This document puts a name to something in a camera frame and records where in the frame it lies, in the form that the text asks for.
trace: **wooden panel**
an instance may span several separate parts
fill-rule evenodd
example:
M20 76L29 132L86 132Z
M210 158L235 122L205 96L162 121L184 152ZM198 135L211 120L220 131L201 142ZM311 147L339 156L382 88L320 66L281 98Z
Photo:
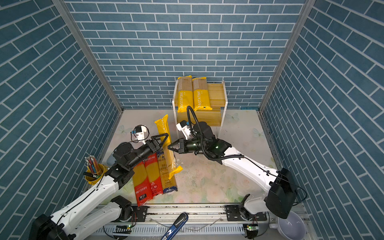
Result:
M220 107L215 107L210 111L207 111L207 110L195 111L195 114L199 121L206 122L209 126L212 126L212 127L220 127L220 124L221 124ZM192 114L190 114L190 116L191 116L191 121L195 122ZM177 122L181 122L182 120L188 121L187 112L177 114Z
M222 83L208 83L208 94L211 107L224 107L225 95ZM176 93L175 106L179 104L179 95Z

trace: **blue brick wall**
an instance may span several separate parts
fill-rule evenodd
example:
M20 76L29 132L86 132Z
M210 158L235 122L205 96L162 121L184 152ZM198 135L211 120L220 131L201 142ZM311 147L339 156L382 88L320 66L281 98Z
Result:
M170 108L179 76L257 108L304 0L66 1L125 108Z
M117 111L50 0L0 1L0 239L80 194Z
M384 239L383 13L317 0L264 111L322 239Z

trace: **floral tablecloth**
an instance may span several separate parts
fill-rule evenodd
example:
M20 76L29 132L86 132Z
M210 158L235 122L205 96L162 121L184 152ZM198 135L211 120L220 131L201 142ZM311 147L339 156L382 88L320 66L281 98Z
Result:
M151 135L157 134L153 121L168 114L172 141L177 139L173 112L170 110L125 110L109 145L103 163L113 149L123 141L130 141L129 132L139 124L146 125ZM227 110L220 139L231 143L248 157L270 167L276 167L255 110ZM219 128L212 130L217 136ZM155 196L148 203L208 203L239 202L250 194L262 194L263 190L234 169L206 159L203 155L175 154L177 164L184 170L176 174L177 192ZM136 203L132 181L106 199L121 195Z

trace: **pencil cup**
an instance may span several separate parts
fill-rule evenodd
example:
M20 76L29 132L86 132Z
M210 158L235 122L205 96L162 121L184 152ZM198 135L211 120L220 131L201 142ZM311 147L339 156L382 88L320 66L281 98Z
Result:
M91 185L95 185L102 178L102 176L108 171L108 167L106 167L102 164L98 164L98 165L99 165L100 170L102 171L102 174L98 179L92 180L92 179L94 179L93 177L84 176L85 180L87 180L88 183Z

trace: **robotic arm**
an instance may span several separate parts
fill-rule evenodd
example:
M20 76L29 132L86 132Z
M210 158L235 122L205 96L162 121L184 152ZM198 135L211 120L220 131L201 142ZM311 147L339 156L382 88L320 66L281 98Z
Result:
M100 181L49 217L42 214L36 218L32 223L29 240L83 240L111 221L118 218L127 220L131 217L131 202L122 196L115 197L99 211L87 215L108 196L122 188L132 178L133 167L160 150L168 138L167 133L152 136L148 140L145 140L144 135L135 136L145 144L138 149L134 149L129 142L120 144L113 152L116 162Z
M193 127L189 111L196 122ZM168 149L179 154L203 154L209 160L231 167L256 182L266 193L262 197L245 196L239 205L244 219L252 219L254 214L268 210L280 218L287 218L297 197L297 186L290 171L285 168L278 171L248 158L228 142L215 138L210 126L199 122L191 107L188 106L187 112L188 122L183 120L176 125L185 138L171 143Z

